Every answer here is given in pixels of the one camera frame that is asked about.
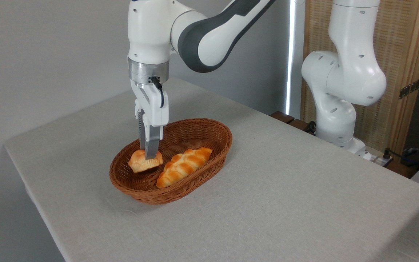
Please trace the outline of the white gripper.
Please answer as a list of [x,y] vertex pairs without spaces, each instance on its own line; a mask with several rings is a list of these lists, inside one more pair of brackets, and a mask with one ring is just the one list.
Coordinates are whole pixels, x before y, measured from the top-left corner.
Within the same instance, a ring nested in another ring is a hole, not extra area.
[[140,149],[145,159],[155,159],[163,138],[163,126],[169,123],[169,100],[163,86],[130,81],[135,99],[135,118],[139,121]]

